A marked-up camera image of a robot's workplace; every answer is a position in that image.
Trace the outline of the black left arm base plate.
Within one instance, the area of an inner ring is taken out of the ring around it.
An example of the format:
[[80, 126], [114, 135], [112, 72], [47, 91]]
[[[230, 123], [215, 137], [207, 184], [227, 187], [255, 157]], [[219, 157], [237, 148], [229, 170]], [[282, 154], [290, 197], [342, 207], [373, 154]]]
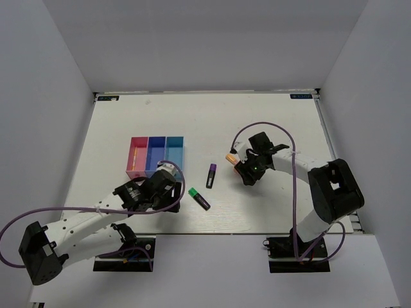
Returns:
[[155, 259], [155, 236], [137, 237], [131, 246], [138, 249], [127, 250], [107, 257], [94, 259], [94, 272], [149, 273], [153, 271]]

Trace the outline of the thin pink highlighter pen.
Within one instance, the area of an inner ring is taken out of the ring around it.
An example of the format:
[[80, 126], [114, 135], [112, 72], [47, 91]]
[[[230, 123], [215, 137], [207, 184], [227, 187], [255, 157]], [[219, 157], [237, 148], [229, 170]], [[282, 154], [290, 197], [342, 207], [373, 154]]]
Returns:
[[132, 168], [131, 168], [131, 170], [135, 170], [136, 158], [137, 158], [137, 147], [134, 148], [134, 154], [133, 154], [133, 159], [132, 159]]

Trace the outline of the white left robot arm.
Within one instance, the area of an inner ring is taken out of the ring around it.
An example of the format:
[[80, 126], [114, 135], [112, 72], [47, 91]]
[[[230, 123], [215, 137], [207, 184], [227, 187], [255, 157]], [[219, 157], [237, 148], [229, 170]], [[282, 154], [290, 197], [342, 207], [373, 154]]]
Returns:
[[26, 227], [19, 255], [34, 286], [45, 284], [79, 261], [106, 253], [132, 254], [136, 236], [123, 221], [135, 213], [179, 211], [182, 182], [165, 170], [115, 188], [92, 208], [69, 218]]

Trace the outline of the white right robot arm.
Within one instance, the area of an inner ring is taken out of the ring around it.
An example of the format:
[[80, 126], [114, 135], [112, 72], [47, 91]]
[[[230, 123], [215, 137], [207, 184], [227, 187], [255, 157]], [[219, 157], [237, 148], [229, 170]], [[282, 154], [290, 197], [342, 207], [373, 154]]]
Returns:
[[285, 144], [275, 145], [265, 132], [249, 138], [249, 145], [233, 142], [230, 153], [239, 161], [234, 165], [244, 185], [253, 186], [267, 170], [293, 176], [293, 193], [301, 180], [308, 184], [313, 210], [290, 230], [290, 249], [299, 256], [313, 248], [313, 241], [342, 218], [364, 206], [363, 194], [343, 159], [321, 161], [307, 157]]

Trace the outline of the yellow cap pink highlighter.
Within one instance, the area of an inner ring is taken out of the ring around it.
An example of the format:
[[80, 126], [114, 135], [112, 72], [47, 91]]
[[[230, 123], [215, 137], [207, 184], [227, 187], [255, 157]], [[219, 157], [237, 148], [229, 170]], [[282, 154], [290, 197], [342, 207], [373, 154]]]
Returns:
[[234, 155], [230, 154], [230, 153], [225, 156], [225, 159], [228, 162], [230, 162], [232, 165], [236, 165], [238, 163], [237, 158]]

